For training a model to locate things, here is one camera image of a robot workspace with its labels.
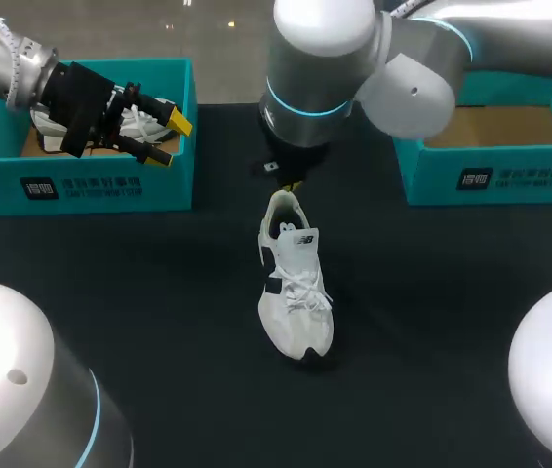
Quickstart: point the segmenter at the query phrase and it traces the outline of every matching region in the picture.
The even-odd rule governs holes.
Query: white sneaker
[[[265,272],[258,315],[278,350],[297,361],[325,356],[333,342],[318,241],[319,230],[310,227],[296,196],[276,192],[258,235]]]
[[[124,88],[121,86],[114,87],[111,93],[113,100],[116,93],[123,93]],[[157,98],[160,102],[171,102],[160,97]],[[130,137],[140,143],[159,144],[172,138],[176,133],[167,127],[160,125],[157,119],[151,115],[138,110],[136,106],[131,109],[124,109],[122,112],[122,125],[120,127],[120,135]],[[38,142],[40,147],[47,153],[60,153],[63,137],[67,132],[67,128],[49,118],[49,109],[43,106],[31,109],[31,121],[33,126],[38,131]]]

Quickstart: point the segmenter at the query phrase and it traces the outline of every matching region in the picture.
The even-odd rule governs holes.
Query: shoe box
[[[173,155],[169,168],[143,165],[113,150],[81,158],[43,153],[28,111],[0,100],[0,215],[190,210],[197,137],[197,103],[188,58],[79,60],[120,86],[141,83],[144,93],[178,103],[193,124],[190,137],[159,146]]]
[[[552,203],[552,79],[470,73],[442,133],[393,142],[411,205]]]

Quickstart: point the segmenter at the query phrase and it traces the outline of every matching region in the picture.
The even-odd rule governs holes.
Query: logo on box
[[[486,190],[492,177],[493,168],[463,169],[456,190]]]
[[[49,177],[23,177],[20,185],[29,200],[57,200],[59,194]]]

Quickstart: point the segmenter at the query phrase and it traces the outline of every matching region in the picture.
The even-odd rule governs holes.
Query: black table
[[[409,208],[390,139],[355,113],[297,192],[337,326],[336,367],[305,372],[256,311],[256,108],[203,106],[198,132],[191,213],[0,218],[0,283],[123,409],[137,468],[538,467],[506,359],[552,290],[552,206]]]

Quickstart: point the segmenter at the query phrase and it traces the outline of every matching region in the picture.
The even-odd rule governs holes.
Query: shoe tongue
[[[278,236],[278,255],[281,266],[291,274],[319,269],[317,246],[319,229],[283,231]]]

